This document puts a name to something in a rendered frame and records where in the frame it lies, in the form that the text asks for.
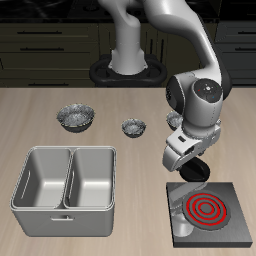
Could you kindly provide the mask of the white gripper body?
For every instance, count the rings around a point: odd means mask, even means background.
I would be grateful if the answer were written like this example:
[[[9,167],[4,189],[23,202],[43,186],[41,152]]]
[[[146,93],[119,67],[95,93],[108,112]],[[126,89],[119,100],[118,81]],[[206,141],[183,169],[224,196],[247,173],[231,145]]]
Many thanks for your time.
[[[177,170],[198,154],[215,144],[220,137],[220,129],[208,137],[191,138],[182,129],[177,129],[166,139],[162,163],[170,172]]]

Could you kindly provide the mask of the round black stove knob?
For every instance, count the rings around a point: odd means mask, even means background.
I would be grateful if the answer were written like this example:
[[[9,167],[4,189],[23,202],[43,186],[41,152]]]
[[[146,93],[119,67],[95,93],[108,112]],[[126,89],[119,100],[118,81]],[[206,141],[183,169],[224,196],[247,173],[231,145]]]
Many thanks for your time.
[[[205,182],[209,179],[210,168],[204,161],[194,157],[182,165],[179,173],[187,182]]]

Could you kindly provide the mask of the medium grey speckled bowl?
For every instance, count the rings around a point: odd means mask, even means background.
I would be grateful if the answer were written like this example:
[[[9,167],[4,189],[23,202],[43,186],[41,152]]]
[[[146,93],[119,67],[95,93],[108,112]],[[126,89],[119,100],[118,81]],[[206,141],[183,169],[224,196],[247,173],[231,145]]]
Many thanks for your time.
[[[172,110],[166,116],[166,121],[169,127],[175,131],[183,122],[183,117],[177,113],[176,111]]]

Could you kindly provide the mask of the small grey speckled bowl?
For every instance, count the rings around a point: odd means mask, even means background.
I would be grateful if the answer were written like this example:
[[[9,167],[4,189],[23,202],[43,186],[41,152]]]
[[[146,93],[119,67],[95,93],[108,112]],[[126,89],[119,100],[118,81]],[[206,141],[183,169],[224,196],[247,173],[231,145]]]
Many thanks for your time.
[[[146,124],[140,119],[130,118],[121,124],[121,128],[126,136],[138,138],[145,132]]]

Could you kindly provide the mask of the dark grey stove plate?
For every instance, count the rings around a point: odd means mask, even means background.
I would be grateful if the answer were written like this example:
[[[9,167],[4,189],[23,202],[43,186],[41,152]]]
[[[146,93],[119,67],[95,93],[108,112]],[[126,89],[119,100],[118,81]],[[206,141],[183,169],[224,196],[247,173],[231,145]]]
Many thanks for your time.
[[[174,248],[250,248],[232,182],[167,182]]]

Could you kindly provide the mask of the large grey speckled bowl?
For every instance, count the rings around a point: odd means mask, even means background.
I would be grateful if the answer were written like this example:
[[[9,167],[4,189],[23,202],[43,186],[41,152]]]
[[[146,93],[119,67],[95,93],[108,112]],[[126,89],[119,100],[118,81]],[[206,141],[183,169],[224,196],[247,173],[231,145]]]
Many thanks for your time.
[[[70,104],[59,110],[56,119],[60,125],[72,133],[80,133],[87,130],[95,117],[95,111],[85,104]]]

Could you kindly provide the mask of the white two-bin basket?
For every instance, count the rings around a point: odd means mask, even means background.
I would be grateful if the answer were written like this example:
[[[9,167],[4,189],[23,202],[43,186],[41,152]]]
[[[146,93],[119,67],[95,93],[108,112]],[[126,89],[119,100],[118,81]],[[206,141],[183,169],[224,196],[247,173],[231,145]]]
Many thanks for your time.
[[[113,230],[115,178],[111,146],[35,146],[10,208],[31,237],[106,237]]]

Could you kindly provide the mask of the dark kitchen cupboards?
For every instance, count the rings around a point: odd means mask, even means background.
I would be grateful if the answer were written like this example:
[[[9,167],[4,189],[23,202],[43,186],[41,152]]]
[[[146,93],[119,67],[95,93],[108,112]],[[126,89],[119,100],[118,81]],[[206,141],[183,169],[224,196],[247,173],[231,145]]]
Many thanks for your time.
[[[201,0],[185,0],[196,10]],[[127,13],[140,22],[140,48],[172,76],[202,68],[192,43],[148,21],[144,8]],[[256,86],[256,23],[228,23],[227,35],[212,36],[231,85]],[[116,48],[115,23],[98,0],[0,0],[0,87],[96,87],[91,66]]]

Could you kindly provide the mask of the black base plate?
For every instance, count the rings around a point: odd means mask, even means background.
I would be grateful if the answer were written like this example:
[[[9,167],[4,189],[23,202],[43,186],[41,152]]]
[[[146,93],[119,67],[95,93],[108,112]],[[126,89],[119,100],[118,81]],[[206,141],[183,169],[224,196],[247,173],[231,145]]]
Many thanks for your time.
[[[166,67],[157,60],[153,54],[146,54],[146,69],[135,75],[118,74],[108,67],[112,57],[110,54],[103,54],[95,62],[89,72],[90,79],[96,87],[107,88],[147,88],[160,87],[167,78]]]

